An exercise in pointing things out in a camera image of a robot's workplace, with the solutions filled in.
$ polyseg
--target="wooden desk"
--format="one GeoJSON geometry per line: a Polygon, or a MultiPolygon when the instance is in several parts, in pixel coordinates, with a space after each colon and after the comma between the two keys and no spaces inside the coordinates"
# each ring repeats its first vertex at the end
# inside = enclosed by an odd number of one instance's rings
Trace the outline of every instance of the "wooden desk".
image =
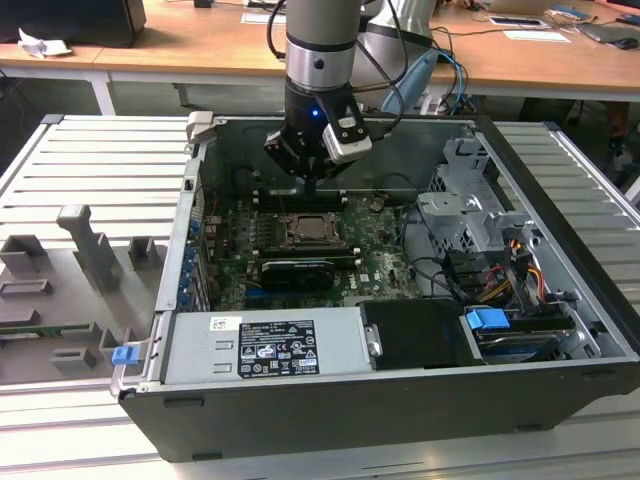
{"type": "MultiPolygon", "coordinates": [[[[0,45],[0,68],[16,77],[87,80],[106,115],[116,112],[111,91],[114,81],[282,85],[284,63],[269,52],[264,25],[240,23],[243,8],[214,5],[211,9],[195,9],[190,0],[144,2],[146,29],[134,48],[73,47],[74,56],[38,60],[16,46],[0,45]]],[[[618,16],[609,8],[591,2],[588,5],[598,16],[597,23],[618,16]]],[[[434,16],[431,25],[446,26],[456,33],[497,28],[474,18],[482,18],[482,14],[446,6],[434,16]]],[[[275,43],[281,49],[285,45],[284,30],[282,26],[274,27],[275,43]]],[[[640,50],[623,51],[600,45],[580,33],[563,34],[571,43],[510,40],[500,32],[454,37],[457,58],[469,72],[467,91],[640,101],[640,50]]],[[[446,35],[436,32],[435,38],[448,48],[446,35]]],[[[452,80],[451,67],[438,65],[430,90],[440,94],[452,80]]]]}
{"type": "MultiPolygon", "coordinates": [[[[245,9],[215,3],[210,9],[194,8],[192,1],[145,0],[144,5],[147,24],[134,48],[105,48],[94,68],[284,76],[284,63],[267,48],[266,27],[240,23],[245,9]]],[[[284,32],[284,26],[274,27],[274,42],[282,50],[284,32]]]]}
{"type": "Polygon", "coordinates": [[[102,47],[73,47],[72,55],[46,57],[42,60],[31,57],[18,45],[0,43],[0,68],[35,67],[93,69],[93,61],[102,51],[102,47]]]}
{"type": "MultiPolygon", "coordinates": [[[[596,23],[613,21],[619,15],[600,5],[590,4],[589,8],[598,16],[596,23]]],[[[445,7],[431,26],[456,33],[499,28],[489,21],[474,20],[479,18],[482,13],[445,7]]],[[[469,71],[469,88],[475,93],[583,100],[620,100],[628,94],[632,98],[624,99],[640,100],[640,49],[625,51],[582,33],[560,33],[571,43],[510,40],[497,32],[455,36],[453,47],[456,58],[469,71]]],[[[449,48],[444,33],[435,32],[435,39],[442,48],[449,48]]],[[[441,65],[432,82],[449,76],[450,68],[441,65]]]]}

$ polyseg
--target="white paper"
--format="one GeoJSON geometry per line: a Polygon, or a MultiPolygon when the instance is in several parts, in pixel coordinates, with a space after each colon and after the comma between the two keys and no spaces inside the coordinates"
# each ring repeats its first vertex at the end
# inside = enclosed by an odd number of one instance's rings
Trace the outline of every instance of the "white paper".
{"type": "Polygon", "coordinates": [[[511,40],[533,40],[536,42],[562,42],[571,43],[571,41],[558,32],[541,32],[536,30],[509,30],[504,34],[511,40]]]}
{"type": "MultiPolygon", "coordinates": [[[[240,23],[252,23],[257,25],[266,25],[269,22],[269,15],[265,13],[243,13],[240,23]]],[[[273,23],[275,25],[286,25],[287,17],[285,15],[276,15],[273,23]]]]}
{"type": "Polygon", "coordinates": [[[44,57],[71,53],[71,50],[62,40],[40,40],[24,33],[21,28],[19,32],[20,40],[18,40],[18,46],[33,57],[43,59],[44,57]]]}

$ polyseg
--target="yellow wire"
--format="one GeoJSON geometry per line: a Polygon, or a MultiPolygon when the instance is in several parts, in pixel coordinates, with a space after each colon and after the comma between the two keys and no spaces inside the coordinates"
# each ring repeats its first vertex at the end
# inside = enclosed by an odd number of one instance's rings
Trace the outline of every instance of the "yellow wire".
{"type": "Polygon", "coordinates": [[[510,286],[511,286],[511,283],[509,282],[509,280],[505,280],[496,289],[494,289],[491,292],[489,292],[488,294],[486,294],[479,301],[482,303],[482,302],[486,302],[488,300],[491,300],[491,299],[497,297],[498,295],[500,295],[505,290],[507,290],[510,286]]]}

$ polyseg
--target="laptop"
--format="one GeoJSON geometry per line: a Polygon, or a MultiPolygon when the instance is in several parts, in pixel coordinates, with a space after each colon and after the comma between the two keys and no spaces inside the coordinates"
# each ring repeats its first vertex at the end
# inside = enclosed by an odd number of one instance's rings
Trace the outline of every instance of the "laptop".
{"type": "Polygon", "coordinates": [[[489,13],[540,16],[558,0],[482,0],[489,13]]]}
{"type": "Polygon", "coordinates": [[[578,25],[578,29],[600,43],[614,43],[623,38],[635,38],[640,41],[640,30],[630,27],[614,27],[585,23],[578,25]]]}

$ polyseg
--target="computer case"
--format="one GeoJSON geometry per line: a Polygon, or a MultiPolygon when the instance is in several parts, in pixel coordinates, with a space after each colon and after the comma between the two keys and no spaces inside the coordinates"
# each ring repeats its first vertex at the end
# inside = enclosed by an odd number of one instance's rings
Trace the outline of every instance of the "computer case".
{"type": "Polygon", "coordinates": [[[18,29],[70,45],[131,47],[144,28],[142,0],[0,0],[0,42],[16,42],[18,29]]]}

